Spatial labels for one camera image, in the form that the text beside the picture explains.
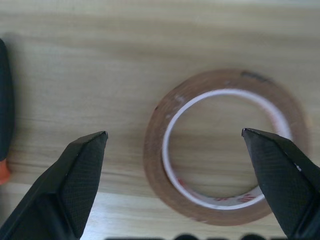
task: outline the wooden surface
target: wooden surface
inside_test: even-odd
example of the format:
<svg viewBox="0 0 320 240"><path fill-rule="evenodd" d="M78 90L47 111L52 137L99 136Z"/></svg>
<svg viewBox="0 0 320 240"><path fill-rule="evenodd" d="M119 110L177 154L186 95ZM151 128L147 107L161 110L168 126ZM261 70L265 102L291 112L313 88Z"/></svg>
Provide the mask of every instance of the wooden surface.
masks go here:
<svg viewBox="0 0 320 240"><path fill-rule="evenodd" d="M171 239L186 232L203 239L283 236L273 215L219 227L171 210L149 187L142 151L149 118L167 92L203 71L244 68L272 77L301 102L311 129L310 156L319 163L319 6L287 3L0 1L0 37L10 51L17 106L8 158L13 173L0 187L1 220L69 142L107 130L99 193L82 239ZM198 103L173 131L177 171L217 197L253 187L242 127L271 130L264 114L242 101Z"/></svg>

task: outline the adhesive tape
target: adhesive tape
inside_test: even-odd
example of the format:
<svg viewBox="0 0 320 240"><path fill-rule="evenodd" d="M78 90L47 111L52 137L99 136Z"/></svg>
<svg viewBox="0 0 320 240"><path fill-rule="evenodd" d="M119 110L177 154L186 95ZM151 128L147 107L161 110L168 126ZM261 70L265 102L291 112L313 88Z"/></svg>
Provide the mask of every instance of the adhesive tape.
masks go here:
<svg viewBox="0 0 320 240"><path fill-rule="evenodd" d="M238 96L260 106L276 133L308 154L307 126L296 100L268 78L246 70L224 69L193 76L160 101L147 127L143 162L154 192L171 208L196 221L234 226L271 213L259 186L234 197L202 195L176 175L168 151L170 133L183 112L198 101L220 95Z"/></svg>

